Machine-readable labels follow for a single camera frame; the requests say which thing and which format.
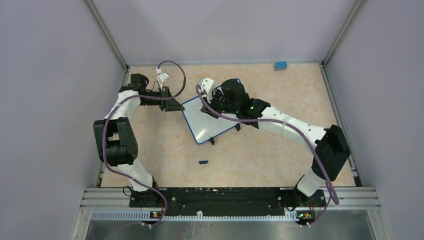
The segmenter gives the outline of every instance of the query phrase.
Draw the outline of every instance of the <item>white wall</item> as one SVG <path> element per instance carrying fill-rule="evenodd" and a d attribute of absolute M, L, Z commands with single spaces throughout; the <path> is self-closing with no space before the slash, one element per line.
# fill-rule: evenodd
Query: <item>white wall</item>
<path fill-rule="evenodd" d="M 395 239 L 424 239 L 424 1 L 368 1 L 328 69 Z"/>
<path fill-rule="evenodd" d="M 69 239 L 123 70 L 82 0 L 2 0 L 0 74 L 0 238 Z"/>
<path fill-rule="evenodd" d="M 356 0 L 94 0 L 129 65 L 321 61 Z"/>

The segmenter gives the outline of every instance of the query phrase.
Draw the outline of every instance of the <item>blue lego brick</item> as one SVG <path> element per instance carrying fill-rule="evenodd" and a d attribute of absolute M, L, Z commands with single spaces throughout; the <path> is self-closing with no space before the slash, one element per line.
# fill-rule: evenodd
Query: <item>blue lego brick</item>
<path fill-rule="evenodd" d="M 274 63 L 274 71 L 281 71 L 287 69 L 287 62 L 286 61 L 278 61 Z"/>

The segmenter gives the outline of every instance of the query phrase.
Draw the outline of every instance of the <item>marble-patterned surface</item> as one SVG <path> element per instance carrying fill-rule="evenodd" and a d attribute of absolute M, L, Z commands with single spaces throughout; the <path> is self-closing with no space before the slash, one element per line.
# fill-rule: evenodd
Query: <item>marble-patterned surface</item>
<path fill-rule="evenodd" d="M 202 77 L 216 85 L 231 78 L 241 79 L 251 98 L 271 103 L 282 112 L 313 125 L 329 127 L 336 120 L 317 63 L 290 64 L 274 71 L 272 64 L 187 65 L 187 83 L 177 97 L 182 103 L 196 95 L 195 85 Z M 182 74 L 175 66 L 164 65 L 170 74 L 166 85 L 178 92 Z M 132 67 L 156 79 L 156 67 Z M 131 119 L 140 159 L 160 187 L 292 187 L 312 165 L 312 155 L 283 137 L 241 125 L 215 139 L 216 144 L 197 145 L 183 114 L 162 112 L 157 106 L 139 107 Z M 209 160 L 199 164 L 199 160 Z M 128 185 L 126 178 L 106 170 L 102 187 Z M 354 186 L 347 162 L 334 181 L 335 186 Z"/>

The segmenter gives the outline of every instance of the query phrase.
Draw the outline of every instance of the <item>blue block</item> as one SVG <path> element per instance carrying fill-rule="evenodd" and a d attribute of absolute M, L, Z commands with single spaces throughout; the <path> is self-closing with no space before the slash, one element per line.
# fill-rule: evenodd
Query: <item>blue block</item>
<path fill-rule="evenodd" d="M 274 63 L 274 71 L 281 71 L 287 69 L 287 62 L 286 61 L 278 61 Z"/>

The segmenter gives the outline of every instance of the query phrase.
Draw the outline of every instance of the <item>gray floor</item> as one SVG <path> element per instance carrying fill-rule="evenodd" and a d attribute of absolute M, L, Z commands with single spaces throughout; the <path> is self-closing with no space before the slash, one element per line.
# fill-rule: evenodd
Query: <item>gray floor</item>
<path fill-rule="evenodd" d="M 103 240 L 127 221 L 92 221 L 86 240 Z M 132 225 L 109 240 L 374 240 L 366 211 L 328 211 L 311 228 L 292 222 L 173 222 Z"/>

